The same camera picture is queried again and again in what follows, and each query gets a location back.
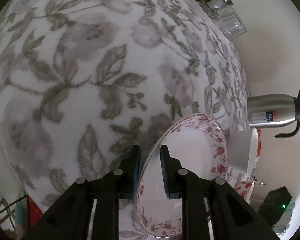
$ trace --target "white wall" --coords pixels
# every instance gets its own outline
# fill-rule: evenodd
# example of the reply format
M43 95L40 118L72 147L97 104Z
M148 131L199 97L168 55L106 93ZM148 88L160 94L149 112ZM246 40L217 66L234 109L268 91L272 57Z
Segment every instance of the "white wall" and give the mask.
M240 54L252 95L284 93L297 96L300 90L300 13L290 0L232 0L248 32L234 44ZM257 175L268 186L256 186L252 198L263 199L286 186L296 200L289 239L300 225L300 132L293 138L275 139L284 128L263 129L262 152Z

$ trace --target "black carafe handle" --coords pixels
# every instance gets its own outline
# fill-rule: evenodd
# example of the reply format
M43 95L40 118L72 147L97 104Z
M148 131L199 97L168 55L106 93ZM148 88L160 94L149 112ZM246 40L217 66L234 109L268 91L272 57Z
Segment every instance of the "black carafe handle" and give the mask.
M297 120L297 127L293 132L279 133L279 134L275 135L274 137L275 138L289 138L289 137L295 136L297 134L297 132L299 131L299 129L300 129L300 119Z

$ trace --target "pink floral rim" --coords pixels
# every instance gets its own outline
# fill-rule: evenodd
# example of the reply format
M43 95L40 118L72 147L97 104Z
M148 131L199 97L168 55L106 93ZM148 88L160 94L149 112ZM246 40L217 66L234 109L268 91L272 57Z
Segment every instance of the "pink floral rim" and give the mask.
M200 119L197 119L195 122L199 121L198 123L194 124L194 122L191 122L193 119L195 119L196 117L201 116ZM184 119L180 120L178 123L176 123L175 125L173 125L169 130L167 130L167 132L157 141L157 143L154 145L153 147L153 151L152 154L149 155L148 159L147 159L147 163L146 165L143 167L142 172L141 172L141 176L140 176L140 181L138 184L138 191L137 191L137 195L135 198L135 212L137 214L138 217L138 221L140 223L141 228L149 235L154 236L154 237L160 237L160 238L165 238L165 237L173 237L173 236L178 236L182 233L182 218L178 218L178 221L172 221L172 220L167 220L165 222L161 222L161 223L153 223L152 221L152 217L147 217L144 212L144 206L142 206L142 211L141 209L138 207L139 204L139 200L140 200L140 196L142 196L145 185L143 184L143 180L141 180L144 171L146 169L146 167L148 166L149 160L152 157L153 153L155 152L155 150L157 149L157 147L162 144L162 142L164 143L164 139L174 133L174 132L180 132L181 131L181 127L188 127L188 128L200 128L200 126L202 126L203 124L207 124L207 121L211 121L212 124L211 126L217 126L216 130L213 130L212 127L207 127L203 133L208 135L209 137L213 138L216 142L218 143L223 143L225 144L224 146L219 146L216 148L216 154L214 156L214 159L218 158L219 160L221 160L221 162L223 164L219 164L216 165L214 167L212 167L210 173L214 174L216 177L225 177L225 174L227 172L227 168L228 168L228 152L227 152L227 141L226 141L226 137L225 134L220 126L220 124L218 123L218 121L207 114L193 114L191 116L185 117ZM220 138L219 136L216 136L216 134L214 134L214 132L217 133L222 133L223 138Z

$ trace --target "label on carafe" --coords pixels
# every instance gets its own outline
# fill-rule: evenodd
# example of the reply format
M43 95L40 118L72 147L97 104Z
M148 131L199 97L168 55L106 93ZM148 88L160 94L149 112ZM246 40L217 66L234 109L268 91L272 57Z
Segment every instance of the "label on carafe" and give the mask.
M252 121L259 122L273 122L275 121L275 111L252 113Z

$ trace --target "metal screw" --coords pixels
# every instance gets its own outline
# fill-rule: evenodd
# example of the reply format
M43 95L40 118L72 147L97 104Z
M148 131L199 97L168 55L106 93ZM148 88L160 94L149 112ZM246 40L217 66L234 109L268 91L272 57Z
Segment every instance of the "metal screw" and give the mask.
M225 180L223 178L216 178L216 183L218 185L223 185L225 183Z
M79 177L79 178L77 178L77 179L75 180L75 182L76 182L77 184L83 184L85 181L86 181L86 180L85 180L84 177Z
M178 173L179 173L180 175L187 175L187 174L188 174L188 171L187 171L186 169L180 169L180 170L178 170Z
M123 173L123 170L121 170L121 169L116 169L113 171L114 175L121 175L122 173Z

